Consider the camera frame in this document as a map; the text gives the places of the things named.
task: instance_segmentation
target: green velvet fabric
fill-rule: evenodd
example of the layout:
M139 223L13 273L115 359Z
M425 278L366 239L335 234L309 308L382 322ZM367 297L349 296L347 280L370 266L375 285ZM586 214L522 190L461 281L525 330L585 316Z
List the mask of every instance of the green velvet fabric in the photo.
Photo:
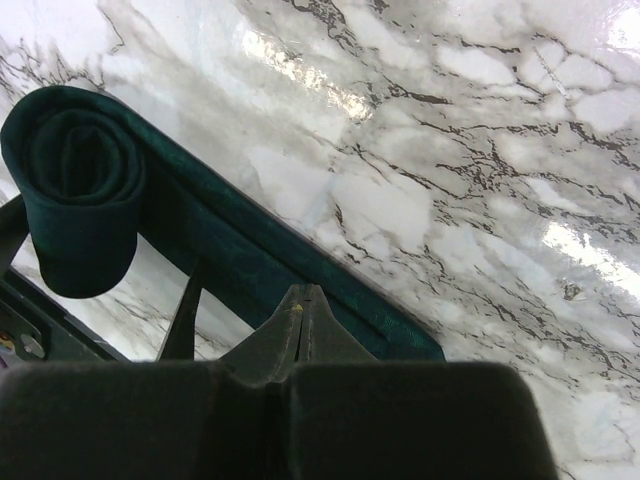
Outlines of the green velvet fabric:
M205 288L254 328L292 284L313 283L377 358L443 359L415 319L116 100L73 87L36 90L11 111L0 141L42 276L60 295L112 288L139 231L186 273L206 258Z

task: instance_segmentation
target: rolled fabric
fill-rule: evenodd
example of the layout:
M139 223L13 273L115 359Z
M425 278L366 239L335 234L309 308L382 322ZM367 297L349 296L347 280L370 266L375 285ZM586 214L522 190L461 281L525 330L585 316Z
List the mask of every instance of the rolled fabric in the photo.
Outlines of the rolled fabric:
M2 129L2 155L43 280L62 296L88 298L111 289L133 260L145 160L118 123L63 99L42 112L21 101Z
M291 285L311 283L377 358L444 358L416 318L110 97L66 86L31 92L10 112L0 143L42 276L60 295L115 286L140 232L185 273L204 259L205 288L254 328Z

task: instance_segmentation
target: dark green cloth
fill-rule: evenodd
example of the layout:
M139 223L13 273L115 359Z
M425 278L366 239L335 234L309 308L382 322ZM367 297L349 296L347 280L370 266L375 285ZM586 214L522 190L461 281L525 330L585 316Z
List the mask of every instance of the dark green cloth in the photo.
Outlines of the dark green cloth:
M112 288L140 231L184 272L206 258L206 289L254 328L292 284L313 283L376 357L443 359L417 320L116 100L42 88L14 107L0 141L42 276L60 295L87 298Z

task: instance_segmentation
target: gray marble veining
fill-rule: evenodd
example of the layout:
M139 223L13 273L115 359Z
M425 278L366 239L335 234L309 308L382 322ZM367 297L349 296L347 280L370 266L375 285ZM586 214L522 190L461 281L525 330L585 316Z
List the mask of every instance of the gray marble veining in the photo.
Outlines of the gray marble veining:
M637 1L16 0L0 19L0 119L44 85L115 95L449 359L516 368L565 478L640 475ZM16 192L0 164L0 202ZM39 281L29 245L16 265ZM60 301L150 359L185 283L141 240L112 292ZM215 358L251 330L205 303Z

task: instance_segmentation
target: glossy surface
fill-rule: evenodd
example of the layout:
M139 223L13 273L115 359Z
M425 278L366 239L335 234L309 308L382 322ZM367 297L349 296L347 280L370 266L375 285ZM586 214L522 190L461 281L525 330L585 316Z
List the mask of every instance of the glossy surface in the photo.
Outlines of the glossy surface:
M2 118L42 85L115 95L449 359L517 368L566 478L640 476L639 2L6 1L0 19ZM17 265L37 277L28 246ZM141 243L114 291L64 304L153 358L185 283ZM205 357L250 332L202 310Z

